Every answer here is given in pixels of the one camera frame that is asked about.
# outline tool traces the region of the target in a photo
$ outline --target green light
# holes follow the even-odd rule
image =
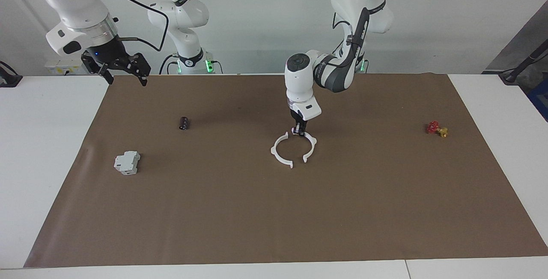
[[[205,60],[205,66],[207,67],[207,72],[213,72],[213,64],[210,60]]]

